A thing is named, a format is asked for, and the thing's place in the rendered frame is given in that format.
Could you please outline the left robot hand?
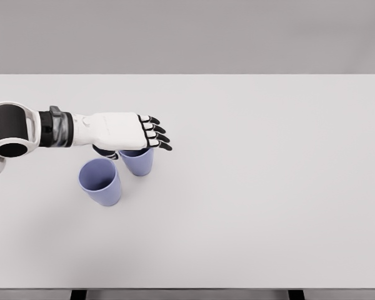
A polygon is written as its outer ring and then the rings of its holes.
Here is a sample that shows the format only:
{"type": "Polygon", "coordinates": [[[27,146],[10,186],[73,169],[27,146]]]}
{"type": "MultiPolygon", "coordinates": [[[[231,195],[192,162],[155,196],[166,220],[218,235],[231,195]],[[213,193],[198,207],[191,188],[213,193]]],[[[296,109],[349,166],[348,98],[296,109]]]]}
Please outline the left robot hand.
{"type": "Polygon", "coordinates": [[[97,113],[87,118],[92,130],[92,148],[105,158],[117,160],[119,151],[160,148],[172,151],[160,121],[135,112],[97,113]]]}

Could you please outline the lavender plastic cup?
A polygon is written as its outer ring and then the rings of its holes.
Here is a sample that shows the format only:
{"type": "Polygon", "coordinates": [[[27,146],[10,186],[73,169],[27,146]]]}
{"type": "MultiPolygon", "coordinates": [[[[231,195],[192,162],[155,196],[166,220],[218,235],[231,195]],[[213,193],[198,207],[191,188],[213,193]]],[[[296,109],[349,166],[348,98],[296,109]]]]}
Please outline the lavender plastic cup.
{"type": "Polygon", "coordinates": [[[119,154],[129,171],[135,176],[146,176],[151,172],[154,161],[154,150],[123,150],[119,154]]]}
{"type": "Polygon", "coordinates": [[[102,206],[113,206],[121,198],[121,181],[116,165],[96,158],[86,162],[77,177],[81,189],[102,206]]]}

